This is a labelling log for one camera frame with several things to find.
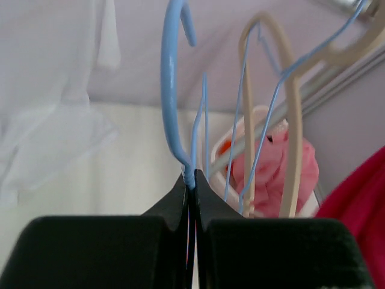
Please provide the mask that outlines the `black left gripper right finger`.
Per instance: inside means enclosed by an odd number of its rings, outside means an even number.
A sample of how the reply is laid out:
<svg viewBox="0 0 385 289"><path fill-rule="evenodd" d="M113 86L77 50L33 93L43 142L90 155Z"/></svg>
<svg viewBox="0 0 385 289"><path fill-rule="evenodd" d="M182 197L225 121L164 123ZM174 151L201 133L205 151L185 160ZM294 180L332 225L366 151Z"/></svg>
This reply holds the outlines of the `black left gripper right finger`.
<svg viewBox="0 0 385 289"><path fill-rule="evenodd" d="M238 214L195 172L200 288L374 288L359 247L337 220Z"/></svg>

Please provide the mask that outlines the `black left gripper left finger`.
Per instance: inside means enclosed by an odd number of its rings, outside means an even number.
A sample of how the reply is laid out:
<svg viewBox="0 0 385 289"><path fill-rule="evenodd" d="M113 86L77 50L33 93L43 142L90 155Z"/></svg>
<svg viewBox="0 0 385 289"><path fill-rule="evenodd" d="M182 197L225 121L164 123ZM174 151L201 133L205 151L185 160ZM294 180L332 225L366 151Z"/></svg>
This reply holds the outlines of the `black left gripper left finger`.
<svg viewBox="0 0 385 289"><path fill-rule="evenodd" d="M188 288L182 179L140 216L44 216L21 232L2 288Z"/></svg>

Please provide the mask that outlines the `pink t shirt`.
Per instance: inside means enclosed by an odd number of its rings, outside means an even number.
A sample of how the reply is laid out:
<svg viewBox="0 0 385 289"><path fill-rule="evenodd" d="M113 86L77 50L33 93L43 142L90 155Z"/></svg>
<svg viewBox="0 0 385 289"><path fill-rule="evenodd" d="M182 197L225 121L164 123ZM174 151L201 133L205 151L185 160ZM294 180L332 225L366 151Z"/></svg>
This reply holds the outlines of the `pink t shirt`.
<svg viewBox="0 0 385 289"><path fill-rule="evenodd" d="M288 163L288 133L265 137L254 177L254 209L265 217L278 217ZM303 139L301 180L296 212L300 212L318 182L315 148Z"/></svg>

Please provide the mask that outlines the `magenta t shirt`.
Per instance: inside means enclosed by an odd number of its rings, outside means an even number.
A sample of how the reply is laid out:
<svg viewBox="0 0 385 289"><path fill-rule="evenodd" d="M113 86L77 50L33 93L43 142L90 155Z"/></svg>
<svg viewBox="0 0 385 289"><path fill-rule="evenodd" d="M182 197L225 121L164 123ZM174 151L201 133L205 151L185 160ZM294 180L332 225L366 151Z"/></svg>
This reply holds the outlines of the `magenta t shirt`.
<svg viewBox="0 0 385 289"><path fill-rule="evenodd" d="M315 214L342 222L356 239L377 288L384 288L384 148L326 198Z"/></svg>

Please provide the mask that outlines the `orange t shirt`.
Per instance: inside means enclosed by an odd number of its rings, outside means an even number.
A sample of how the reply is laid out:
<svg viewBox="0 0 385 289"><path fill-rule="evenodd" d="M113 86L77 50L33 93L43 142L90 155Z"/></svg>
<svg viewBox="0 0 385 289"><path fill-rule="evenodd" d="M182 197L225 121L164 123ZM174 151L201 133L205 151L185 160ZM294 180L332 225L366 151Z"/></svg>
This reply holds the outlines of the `orange t shirt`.
<svg viewBox="0 0 385 289"><path fill-rule="evenodd" d="M225 154L231 148L231 140L226 139L218 148L218 156Z"/></svg>

